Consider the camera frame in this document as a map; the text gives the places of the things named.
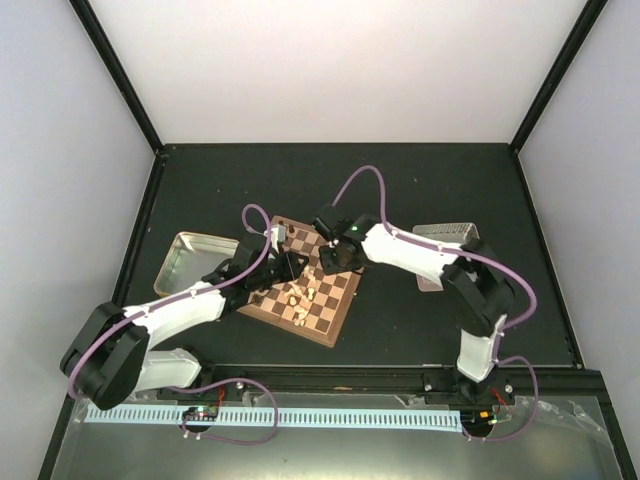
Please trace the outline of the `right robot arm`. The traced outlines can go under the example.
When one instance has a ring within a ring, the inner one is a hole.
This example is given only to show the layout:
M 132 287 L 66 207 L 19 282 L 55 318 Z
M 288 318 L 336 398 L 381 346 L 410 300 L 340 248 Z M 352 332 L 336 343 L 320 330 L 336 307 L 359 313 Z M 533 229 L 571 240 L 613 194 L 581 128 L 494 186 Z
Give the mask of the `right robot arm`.
M 452 302 L 453 321 L 460 330 L 456 394 L 476 403 L 490 392 L 489 376 L 497 364 L 497 343 L 514 290 L 504 274 L 472 257 L 486 251 L 482 241 L 437 242 L 371 215 L 352 220 L 332 205 L 315 214 L 312 227 L 327 241 L 319 250 L 327 274 L 384 264 L 438 285 Z

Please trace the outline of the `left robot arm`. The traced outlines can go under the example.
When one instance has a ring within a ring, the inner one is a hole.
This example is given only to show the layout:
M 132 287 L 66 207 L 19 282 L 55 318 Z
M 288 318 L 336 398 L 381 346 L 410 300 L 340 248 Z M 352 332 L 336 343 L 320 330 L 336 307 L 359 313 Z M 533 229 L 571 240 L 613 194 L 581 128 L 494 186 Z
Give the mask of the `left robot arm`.
M 60 362 L 68 393 L 110 410 L 132 394 L 163 388 L 207 397 L 213 372 L 185 348 L 158 345 L 197 325 L 211 323 L 248 305 L 250 297 L 298 279 L 308 256 L 275 249 L 259 235 L 240 242 L 234 255 L 195 284 L 142 305 L 97 306 Z

